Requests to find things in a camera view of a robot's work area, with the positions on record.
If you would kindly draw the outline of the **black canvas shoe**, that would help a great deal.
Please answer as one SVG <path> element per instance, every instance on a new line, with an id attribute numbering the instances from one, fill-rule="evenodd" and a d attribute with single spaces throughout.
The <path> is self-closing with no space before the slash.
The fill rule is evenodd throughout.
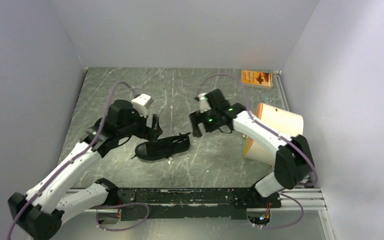
<path id="1" fill-rule="evenodd" d="M 191 147 L 191 133 L 180 133 L 155 141 L 146 141 L 136 146 L 134 156 L 140 160 L 154 162 L 162 159 L 169 159 L 175 154 L 186 152 Z"/>

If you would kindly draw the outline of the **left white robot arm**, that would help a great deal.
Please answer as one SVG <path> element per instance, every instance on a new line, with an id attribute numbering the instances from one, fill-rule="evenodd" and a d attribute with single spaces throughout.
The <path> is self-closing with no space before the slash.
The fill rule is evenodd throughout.
<path id="1" fill-rule="evenodd" d="M 153 99 L 140 94 L 134 99 L 116 100 L 107 106 L 105 116 L 86 130 L 70 154 L 41 182 L 26 193 L 14 193 L 8 206 L 16 224 L 34 240 L 52 238 L 60 227 L 83 211 L 96 207 L 118 207 L 119 189 L 101 178 L 88 188 L 67 196 L 67 191 L 89 167 L 132 136 L 153 141 L 162 134 L 154 115 L 147 126 Z"/>

